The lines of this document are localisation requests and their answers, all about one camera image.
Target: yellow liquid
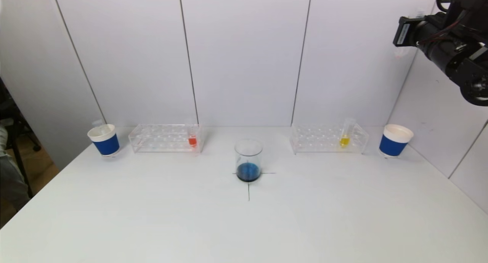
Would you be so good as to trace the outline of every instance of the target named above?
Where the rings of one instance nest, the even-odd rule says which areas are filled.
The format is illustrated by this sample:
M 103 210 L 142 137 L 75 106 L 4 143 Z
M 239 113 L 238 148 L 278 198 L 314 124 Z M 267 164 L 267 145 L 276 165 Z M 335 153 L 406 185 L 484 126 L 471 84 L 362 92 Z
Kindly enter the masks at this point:
M 342 138 L 340 139 L 339 141 L 339 144 L 342 148 L 345 148 L 347 147 L 347 145 L 349 144 L 349 136 L 347 135 L 343 135 Z

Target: white wall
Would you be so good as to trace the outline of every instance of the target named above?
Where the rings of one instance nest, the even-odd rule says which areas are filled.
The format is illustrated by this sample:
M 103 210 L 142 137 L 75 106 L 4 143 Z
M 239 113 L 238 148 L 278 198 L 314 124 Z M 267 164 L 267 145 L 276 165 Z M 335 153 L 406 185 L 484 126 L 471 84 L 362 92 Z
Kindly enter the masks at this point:
M 182 0 L 200 123 L 289 126 L 309 0 Z
M 355 117 L 384 125 L 414 49 L 395 57 L 401 16 L 429 14 L 434 0 L 311 0 L 293 122 Z
M 101 113 L 55 0 L 2 0 L 0 72 L 56 166 L 89 144 Z
M 481 132 L 450 179 L 488 213 L 488 127 Z
M 411 129 L 410 145 L 450 176 L 488 119 L 422 52 L 417 53 L 389 123 Z
M 180 0 L 58 0 L 107 122 L 197 122 Z

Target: red liquid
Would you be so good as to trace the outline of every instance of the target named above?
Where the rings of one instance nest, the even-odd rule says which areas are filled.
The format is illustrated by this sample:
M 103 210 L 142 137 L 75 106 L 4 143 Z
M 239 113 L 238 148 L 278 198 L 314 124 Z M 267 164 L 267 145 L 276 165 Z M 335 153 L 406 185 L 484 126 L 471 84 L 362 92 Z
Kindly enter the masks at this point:
M 195 148 L 197 146 L 197 138 L 195 136 L 190 136 L 188 138 L 188 143 L 190 143 L 190 146 Z

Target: wooden floor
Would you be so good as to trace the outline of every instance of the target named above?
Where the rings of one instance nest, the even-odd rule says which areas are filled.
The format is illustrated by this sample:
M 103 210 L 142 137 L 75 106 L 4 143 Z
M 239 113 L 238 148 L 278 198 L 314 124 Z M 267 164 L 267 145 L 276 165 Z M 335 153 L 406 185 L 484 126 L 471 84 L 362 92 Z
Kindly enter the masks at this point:
M 31 184 L 32 192 L 36 194 L 59 173 L 59 170 L 54 166 L 54 163 L 44 148 L 38 152 L 33 151 L 32 147 L 34 145 L 28 137 L 20 136 L 17 139 L 17 144 L 27 177 Z M 12 150 L 7 150 L 7 153 L 15 159 Z M 0 198 L 0 227 L 3 227 L 14 217 L 15 213 L 16 211 L 12 205 Z

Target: blue paper cup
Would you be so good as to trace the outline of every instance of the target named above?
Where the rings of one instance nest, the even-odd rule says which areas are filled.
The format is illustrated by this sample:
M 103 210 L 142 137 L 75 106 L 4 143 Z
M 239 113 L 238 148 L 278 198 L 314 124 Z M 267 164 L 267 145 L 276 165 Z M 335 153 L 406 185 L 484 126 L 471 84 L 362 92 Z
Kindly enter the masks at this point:
M 88 136 L 102 156 L 112 156 L 120 149 L 115 126 L 112 124 L 95 127 L 88 132 Z
M 386 157 L 397 157 L 413 137 L 413 132 L 404 126 L 388 124 L 383 131 L 380 152 Z

